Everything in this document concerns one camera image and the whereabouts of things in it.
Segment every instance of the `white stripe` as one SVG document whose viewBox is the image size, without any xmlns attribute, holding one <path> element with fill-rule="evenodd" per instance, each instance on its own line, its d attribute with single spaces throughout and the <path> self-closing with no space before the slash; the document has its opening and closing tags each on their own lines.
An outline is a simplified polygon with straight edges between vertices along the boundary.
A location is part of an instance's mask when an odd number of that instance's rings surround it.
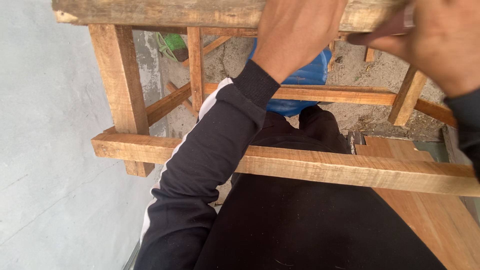
<svg viewBox="0 0 480 270">
<path fill-rule="evenodd" d="M 225 86 L 229 85 L 229 84 L 232 84 L 233 81 L 232 79 L 230 78 L 225 78 L 223 81 L 221 81 L 219 84 L 218 84 L 218 87 L 216 88 L 216 90 L 210 94 L 207 99 L 204 101 L 204 103 L 202 104 L 201 108 L 200 108 L 200 111 L 198 113 L 198 119 L 200 122 L 202 120 L 202 118 L 204 117 L 204 115 L 213 107 L 213 105 L 215 105 L 215 102 L 216 102 L 216 95 L 218 93 L 218 91 L 222 88 L 224 88 Z M 175 147 L 175 149 L 173 149 L 173 153 L 172 153 L 172 156 L 167 160 L 167 162 L 165 162 L 165 164 L 163 165 L 163 168 L 162 168 L 162 171 L 160 172 L 160 178 L 158 179 L 158 182 L 155 183 L 155 185 L 152 186 L 152 188 L 150 189 L 150 193 L 152 193 L 152 189 L 154 188 L 160 188 L 160 180 L 162 179 L 162 174 L 163 172 L 165 172 L 167 170 L 167 163 L 170 161 L 170 159 L 172 159 L 173 155 L 175 155 L 180 146 L 185 142 L 185 140 L 187 139 L 187 135 L 190 133 L 188 132 L 187 134 L 185 134 L 185 136 L 183 136 L 182 138 L 182 141 L 179 145 L 177 145 L 177 147 Z M 144 235 L 145 233 L 147 232 L 148 228 L 150 228 L 150 217 L 148 216 L 148 208 L 154 204 L 156 202 L 156 198 L 154 198 L 153 200 L 150 201 L 150 203 L 148 203 L 147 205 L 147 208 L 145 209 L 145 215 L 144 215 L 144 225 L 142 226 L 142 234 L 140 235 L 140 244 L 142 243 L 143 239 L 144 239 Z"/>
</svg>

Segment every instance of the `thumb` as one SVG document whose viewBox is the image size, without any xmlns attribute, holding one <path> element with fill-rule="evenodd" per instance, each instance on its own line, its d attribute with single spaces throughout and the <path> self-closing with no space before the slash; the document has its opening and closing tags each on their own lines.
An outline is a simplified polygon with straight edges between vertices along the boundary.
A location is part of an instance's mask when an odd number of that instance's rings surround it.
<svg viewBox="0 0 480 270">
<path fill-rule="evenodd" d="M 388 52 L 407 61 L 407 37 L 407 35 L 379 37 L 372 40 L 368 46 Z"/>
</svg>

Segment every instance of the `green brush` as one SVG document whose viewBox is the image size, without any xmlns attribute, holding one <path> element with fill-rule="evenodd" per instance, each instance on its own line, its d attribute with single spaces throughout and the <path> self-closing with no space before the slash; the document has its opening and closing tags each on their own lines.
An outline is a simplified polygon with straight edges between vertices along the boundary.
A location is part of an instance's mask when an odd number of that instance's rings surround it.
<svg viewBox="0 0 480 270">
<path fill-rule="evenodd" d="M 160 47 L 158 50 L 173 61 L 183 62 L 188 59 L 187 45 L 179 34 L 157 32 L 156 41 Z"/>
</svg>

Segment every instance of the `hand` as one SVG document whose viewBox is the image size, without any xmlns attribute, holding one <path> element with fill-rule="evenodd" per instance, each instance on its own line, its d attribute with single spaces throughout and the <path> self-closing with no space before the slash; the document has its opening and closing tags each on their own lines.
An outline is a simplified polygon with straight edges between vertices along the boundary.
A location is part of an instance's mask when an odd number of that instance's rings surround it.
<svg viewBox="0 0 480 270">
<path fill-rule="evenodd" d="M 335 37 L 346 4 L 347 0 L 267 0 L 252 60 L 282 83 Z"/>
<path fill-rule="evenodd" d="M 410 62 L 451 98 L 480 87 L 480 1 L 416 0 L 414 23 L 369 46 Z"/>
</svg>

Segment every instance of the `concrete wall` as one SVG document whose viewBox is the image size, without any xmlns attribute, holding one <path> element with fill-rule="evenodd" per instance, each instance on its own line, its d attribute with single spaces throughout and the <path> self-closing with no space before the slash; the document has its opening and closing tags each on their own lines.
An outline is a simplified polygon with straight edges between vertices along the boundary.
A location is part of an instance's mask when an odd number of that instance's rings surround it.
<svg viewBox="0 0 480 270">
<path fill-rule="evenodd" d="M 57 24 L 50 5 L 1 1 L 0 269 L 120 270 L 161 168 L 129 176 L 94 155 L 112 118 L 88 29 Z M 134 38 L 149 105 L 161 97 L 156 42 Z"/>
</svg>

